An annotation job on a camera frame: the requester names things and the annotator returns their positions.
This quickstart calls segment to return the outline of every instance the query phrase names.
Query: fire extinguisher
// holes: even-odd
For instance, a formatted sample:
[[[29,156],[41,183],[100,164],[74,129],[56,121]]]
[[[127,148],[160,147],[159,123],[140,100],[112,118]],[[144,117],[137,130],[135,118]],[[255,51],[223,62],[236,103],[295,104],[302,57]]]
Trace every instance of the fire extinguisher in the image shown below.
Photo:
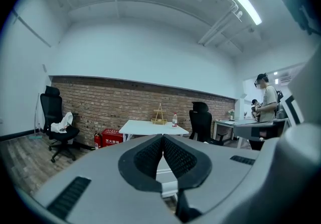
[[[99,133],[95,133],[94,135],[94,141],[95,141],[95,148],[99,149],[102,145],[102,136]]]

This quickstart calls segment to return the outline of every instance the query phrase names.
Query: red box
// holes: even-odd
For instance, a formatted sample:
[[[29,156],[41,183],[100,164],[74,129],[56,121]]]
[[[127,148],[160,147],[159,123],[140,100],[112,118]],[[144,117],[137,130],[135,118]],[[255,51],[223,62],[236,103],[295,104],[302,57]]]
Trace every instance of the red box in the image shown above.
[[[112,146],[123,142],[122,134],[118,130],[105,129],[102,133],[102,147]]]

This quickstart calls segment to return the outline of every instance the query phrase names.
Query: gray t-shirt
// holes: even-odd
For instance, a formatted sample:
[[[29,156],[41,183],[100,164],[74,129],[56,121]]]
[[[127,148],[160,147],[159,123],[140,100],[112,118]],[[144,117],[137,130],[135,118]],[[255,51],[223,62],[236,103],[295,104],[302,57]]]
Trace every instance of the gray t-shirt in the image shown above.
[[[268,85],[265,89],[262,107],[267,106],[273,102],[277,102],[277,93],[273,86]],[[271,122],[272,120],[274,120],[274,117],[274,110],[261,111],[260,122]]]

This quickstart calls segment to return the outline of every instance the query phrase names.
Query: vent grille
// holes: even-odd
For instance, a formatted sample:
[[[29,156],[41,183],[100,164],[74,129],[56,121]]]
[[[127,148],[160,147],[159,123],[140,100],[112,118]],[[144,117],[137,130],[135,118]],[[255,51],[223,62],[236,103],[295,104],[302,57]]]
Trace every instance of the vent grille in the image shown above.
[[[250,158],[245,158],[242,156],[234,155],[230,158],[232,161],[248,164],[248,165],[253,165],[255,160],[250,159]]]
[[[76,177],[47,207],[58,218],[65,219],[91,182],[88,178]]]

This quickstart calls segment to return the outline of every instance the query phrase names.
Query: white table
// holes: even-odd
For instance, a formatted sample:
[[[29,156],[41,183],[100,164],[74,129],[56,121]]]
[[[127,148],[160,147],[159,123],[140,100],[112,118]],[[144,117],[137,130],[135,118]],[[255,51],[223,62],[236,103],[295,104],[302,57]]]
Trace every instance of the white table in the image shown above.
[[[189,132],[181,127],[172,127],[171,122],[167,122],[165,125],[153,124],[151,121],[133,121],[129,120],[119,131],[122,134],[123,141],[128,141],[132,135],[156,135],[156,134],[168,134],[168,135],[187,135]]]
[[[216,139],[218,125],[232,128],[232,136],[231,137],[233,139],[234,127],[236,125],[253,124],[253,123],[257,123],[257,121],[255,121],[253,119],[249,119],[249,120],[244,119],[244,120],[235,120],[235,121],[230,121],[230,120],[214,121],[213,139]],[[237,144],[237,148],[241,148],[242,140],[243,140],[243,138],[239,137],[239,142]]]
[[[159,161],[156,173],[156,181],[162,184],[162,197],[174,196],[177,200],[176,193],[178,192],[178,183],[171,168],[167,164],[164,156]]]

